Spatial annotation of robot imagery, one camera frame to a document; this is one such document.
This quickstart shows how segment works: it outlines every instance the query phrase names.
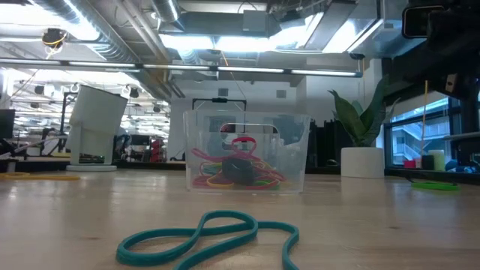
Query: potted plant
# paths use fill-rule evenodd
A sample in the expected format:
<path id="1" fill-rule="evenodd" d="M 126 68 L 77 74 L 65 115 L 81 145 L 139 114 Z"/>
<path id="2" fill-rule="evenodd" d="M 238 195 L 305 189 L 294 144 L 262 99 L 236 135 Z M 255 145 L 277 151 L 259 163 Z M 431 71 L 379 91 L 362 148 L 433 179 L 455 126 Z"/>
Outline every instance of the potted plant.
<path id="1" fill-rule="evenodd" d="M 342 148 L 341 151 L 341 175 L 357 178 L 383 178 L 384 158 L 383 149 L 373 146 L 378 137 L 382 123 L 392 117 L 393 104 L 390 112 L 386 112 L 386 104 L 383 102 L 389 77 L 383 77 L 376 86 L 372 101 L 364 111 L 360 103 L 355 100 L 352 103 L 343 99 L 335 90 L 329 91 L 334 96 L 334 117 L 340 121 L 345 131 L 352 138 L 354 147 Z"/>

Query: white pot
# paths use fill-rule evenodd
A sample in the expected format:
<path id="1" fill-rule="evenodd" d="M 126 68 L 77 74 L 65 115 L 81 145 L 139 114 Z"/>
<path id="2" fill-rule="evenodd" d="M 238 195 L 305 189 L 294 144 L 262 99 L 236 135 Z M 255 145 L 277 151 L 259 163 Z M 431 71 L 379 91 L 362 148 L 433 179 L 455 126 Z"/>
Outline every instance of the white pot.
<path id="1" fill-rule="evenodd" d="M 344 177 L 369 179 L 384 177 L 385 165 L 382 148 L 342 148 L 341 159 L 341 172 Z"/>

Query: table surface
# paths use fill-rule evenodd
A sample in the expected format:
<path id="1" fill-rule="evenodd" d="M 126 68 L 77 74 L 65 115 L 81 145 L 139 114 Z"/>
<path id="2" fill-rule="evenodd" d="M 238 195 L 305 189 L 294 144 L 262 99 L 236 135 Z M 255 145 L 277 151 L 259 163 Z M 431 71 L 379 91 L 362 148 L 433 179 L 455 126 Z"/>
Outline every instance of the table surface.
<path id="1" fill-rule="evenodd" d="M 55 174 L 73 174 L 56 172 Z M 0 181 L 2 269 L 135 269 L 115 261 L 117 244 L 142 230 L 196 227 L 204 212 L 229 209 L 300 229 L 292 249 L 300 269 L 480 269 L 480 187 L 413 190 L 386 180 L 307 175 L 301 195 L 192 193 L 185 172 L 81 173 L 79 181 Z M 234 223 L 220 219 L 208 226 Z M 201 238 L 198 250 L 231 235 Z M 195 269 L 281 269 L 288 234 L 257 240 Z M 172 248 L 185 238 L 134 247 Z M 171 269 L 175 263 L 155 267 Z"/>

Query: teal rope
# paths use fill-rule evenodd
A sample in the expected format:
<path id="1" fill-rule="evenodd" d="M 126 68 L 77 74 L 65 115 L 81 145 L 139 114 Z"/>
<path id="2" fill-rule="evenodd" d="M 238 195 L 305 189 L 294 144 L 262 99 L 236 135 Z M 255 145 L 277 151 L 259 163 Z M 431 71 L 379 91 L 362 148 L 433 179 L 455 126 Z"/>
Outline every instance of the teal rope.
<path id="1" fill-rule="evenodd" d="M 203 228 L 205 223 L 214 218 L 235 218 L 244 223 L 237 223 L 227 226 L 218 226 L 212 228 Z M 298 270 L 298 268 L 290 260 L 288 252 L 290 248 L 299 240 L 299 229 L 296 226 L 288 223 L 276 221 L 257 221 L 249 214 L 240 211 L 210 211 L 205 213 L 196 229 L 152 229 L 139 232 L 124 239 L 117 248 L 116 259 L 125 265 L 129 266 L 157 266 L 160 264 L 171 262 L 183 254 L 187 253 L 196 243 L 200 236 L 217 236 L 226 233 L 235 233 L 247 231 L 244 235 L 230 238 L 226 241 L 206 247 L 196 253 L 191 254 L 179 262 L 174 270 L 185 270 L 201 263 L 204 260 L 245 245 L 257 237 L 258 229 L 276 229 L 284 230 L 291 233 L 291 236 L 285 241 L 282 248 L 282 264 L 284 270 Z M 190 236 L 190 238 L 183 244 L 174 247 L 170 250 L 165 250 L 158 253 L 135 253 L 128 248 L 133 245 L 153 239 L 157 237 L 167 236 Z"/>

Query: clear plastic bin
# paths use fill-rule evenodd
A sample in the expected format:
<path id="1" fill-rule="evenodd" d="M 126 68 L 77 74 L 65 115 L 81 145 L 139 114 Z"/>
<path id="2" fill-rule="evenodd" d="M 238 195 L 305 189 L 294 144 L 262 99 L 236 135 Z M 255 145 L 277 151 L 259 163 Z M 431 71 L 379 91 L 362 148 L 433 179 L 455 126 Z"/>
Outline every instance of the clear plastic bin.
<path id="1" fill-rule="evenodd" d="M 276 112 L 185 112 L 187 188 L 303 191 L 310 121 L 308 115 Z"/>

